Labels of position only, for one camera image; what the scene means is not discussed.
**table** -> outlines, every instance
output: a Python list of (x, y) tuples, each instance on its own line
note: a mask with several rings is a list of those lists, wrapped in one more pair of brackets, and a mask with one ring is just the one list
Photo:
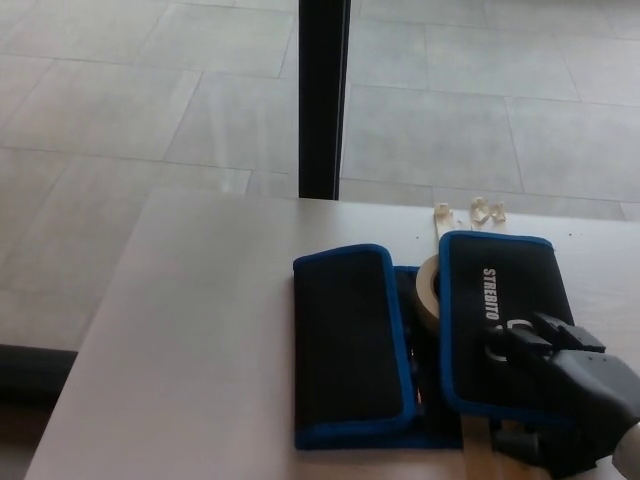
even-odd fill
[[(640, 371), (640, 225), (508, 223), (554, 243), (576, 321)], [(435, 238), (428, 208), (154, 191), (27, 479), (463, 479), (459, 452), (291, 446), (293, 259), (372, 242), (416, 265)]]

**roll of tape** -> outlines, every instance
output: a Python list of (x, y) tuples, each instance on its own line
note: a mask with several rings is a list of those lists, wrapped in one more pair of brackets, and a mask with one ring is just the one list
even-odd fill
[(440, 332), (440, 305), (434, 288), (437, 274), (438, 255), (434, 255), (422, 264), (416, 277), (418, 313), (423, 325), (435, 334)]

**black pouch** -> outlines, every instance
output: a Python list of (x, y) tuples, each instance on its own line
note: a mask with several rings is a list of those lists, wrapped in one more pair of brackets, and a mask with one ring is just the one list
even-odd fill
[(537, 237), (455, 231), (440, 240), (442, 387), (461, 413), (561, 424), (533, 382), (482, 341), (486, 328), (535, 331), (541, 312), (573, 318), (553, 246)]
[(460, 448), (440, 389), (438, 340), (419, 327), (413, 267), (355, 245), (297, 259), (299, 449)]

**tiled floor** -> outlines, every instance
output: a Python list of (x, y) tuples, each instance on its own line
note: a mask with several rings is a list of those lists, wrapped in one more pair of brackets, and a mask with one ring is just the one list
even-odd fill
[[(640, 0), (352, 3), (343, 199), (640, 221)], [(296, 195), (296, 5), (0, 0), (0, 343), (79, 347), (156, 186)]]

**black pole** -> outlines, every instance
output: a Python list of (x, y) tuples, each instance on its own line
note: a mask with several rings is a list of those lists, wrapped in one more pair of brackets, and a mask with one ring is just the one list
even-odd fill
[(299, 195), (338, 200), (351, 0), (299, 0)]

